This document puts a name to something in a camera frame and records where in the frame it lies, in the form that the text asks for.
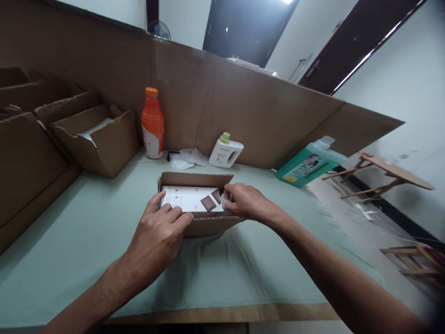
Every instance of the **hand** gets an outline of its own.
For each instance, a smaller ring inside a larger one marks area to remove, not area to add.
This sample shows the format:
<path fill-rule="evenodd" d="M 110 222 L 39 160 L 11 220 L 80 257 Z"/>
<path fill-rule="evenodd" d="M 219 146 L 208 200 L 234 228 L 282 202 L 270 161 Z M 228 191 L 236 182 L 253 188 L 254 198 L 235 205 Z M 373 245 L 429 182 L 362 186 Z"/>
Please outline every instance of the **hand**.
<path fill-rule="evenodd" d="M 193 220 L 192 213 L 183 214 L 180 207 L 172 209 L 170 204 L 156 211 L 164 196 L 160 192 L 148 202 L 127 251 L 114 263 L 126 273 L 127 277 L 119 274 L 119 280 L 129 281 L 130 298 L 153 283 L 176 257 L 184 230 Z"/>
<path fill-rule="evenodd" d="M 269 225 L 278 215 L 286 214 L 275 203 L 272 203 L 258 190 L 244 183 L 226 184 L 224 209 L 241 217 Z"/>

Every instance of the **orange bottle cap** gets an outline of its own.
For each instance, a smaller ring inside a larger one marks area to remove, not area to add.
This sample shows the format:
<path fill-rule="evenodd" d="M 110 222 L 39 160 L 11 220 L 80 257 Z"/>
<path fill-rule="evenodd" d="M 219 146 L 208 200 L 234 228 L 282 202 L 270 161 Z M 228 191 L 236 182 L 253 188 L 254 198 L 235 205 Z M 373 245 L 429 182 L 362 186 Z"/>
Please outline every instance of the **orange bottle cap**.
<path fill-rule="evenodd" d="M 153 87 L 145 87 L 145 95 L 148 97 L 158 97 L 158 90 Z"/>

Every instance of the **door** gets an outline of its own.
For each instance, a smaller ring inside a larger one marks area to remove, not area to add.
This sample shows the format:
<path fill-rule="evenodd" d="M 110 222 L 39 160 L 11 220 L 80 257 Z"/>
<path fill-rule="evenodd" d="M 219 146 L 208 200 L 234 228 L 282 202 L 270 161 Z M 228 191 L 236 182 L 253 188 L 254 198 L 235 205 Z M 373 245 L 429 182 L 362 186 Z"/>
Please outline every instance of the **door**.
<path fill-rule="evenodd" d="M 264 68 L 299 0 L 212 0 L 203 50 Z"/>
<path fill-rule="evenodd" d="M 333 94 L 385 36 L 395 31 L 394 27 L 400 23 L 399 28 L 423 4 L 416 6 L 418 2 L 359 0 L 298 84 Z"/>

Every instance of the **white wall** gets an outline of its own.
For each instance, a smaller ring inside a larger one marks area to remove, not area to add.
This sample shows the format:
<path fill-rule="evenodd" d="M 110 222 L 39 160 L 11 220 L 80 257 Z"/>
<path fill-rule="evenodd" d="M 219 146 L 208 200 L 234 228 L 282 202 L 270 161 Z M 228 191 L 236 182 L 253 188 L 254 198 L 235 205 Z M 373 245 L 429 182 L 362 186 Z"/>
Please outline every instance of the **white wall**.
<path fill-rule="evenodd" d="M 59 0 L 120 22 L 147 29 L 145 0 Z"/>
<path fill-rule="evenodd" d="M 279 73 L 283 80 L 289 80 L 299 60 L 313 53 L 300 75 L 302 76 L 332 37 L 337 23 L 348 15 L 357 1 L 300 0 L 267 62 L 266 69 Z"/>
<path fill-rule="evenodd" d="M 428 0 L 334 95 L 406 122 L 366 148 L 436 186 L 401 185 L 383 197 L 445 241 L 445 6 Z M 358 159 L 353 157 L 345 167 Z M 377 168 L 358 171 L 368 186 L 390 178 Z"/>
<path fill-rule="evenodd" d="M 202 50 L 211 0 L 159 0 L 159 20 L 172 41 Z"/>

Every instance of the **green bottle cap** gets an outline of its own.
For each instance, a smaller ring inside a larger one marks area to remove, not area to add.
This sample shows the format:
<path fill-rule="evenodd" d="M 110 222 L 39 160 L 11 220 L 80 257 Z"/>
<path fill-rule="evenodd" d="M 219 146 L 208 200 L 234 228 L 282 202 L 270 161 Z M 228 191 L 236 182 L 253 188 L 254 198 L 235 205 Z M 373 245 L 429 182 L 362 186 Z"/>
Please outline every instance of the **green bottle cap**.
<path fill-rule="evenodd" d="M 224 144 L 228 144 L 229 143 L 229 139 L 230 139 L 230 133 L 229 132 L 224 132 L 220 137 L 219 137 L 219 141 L 224 143 Z"/>

